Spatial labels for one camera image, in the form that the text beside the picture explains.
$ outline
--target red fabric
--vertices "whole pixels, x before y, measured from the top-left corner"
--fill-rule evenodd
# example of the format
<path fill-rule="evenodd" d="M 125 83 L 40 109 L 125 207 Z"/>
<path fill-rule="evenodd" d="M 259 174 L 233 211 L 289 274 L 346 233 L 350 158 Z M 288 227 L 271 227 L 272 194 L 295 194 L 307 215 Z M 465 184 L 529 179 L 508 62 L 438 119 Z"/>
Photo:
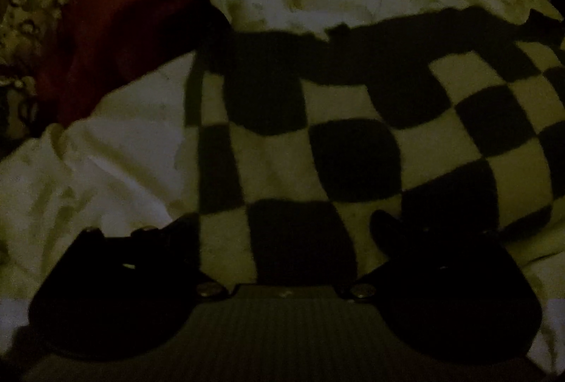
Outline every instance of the red fabric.
<path fill-rule="evenodd" d="M 37 76 L 40 114 L 68 126 L 196 45 L 208 0 L 70 0 Z"/>

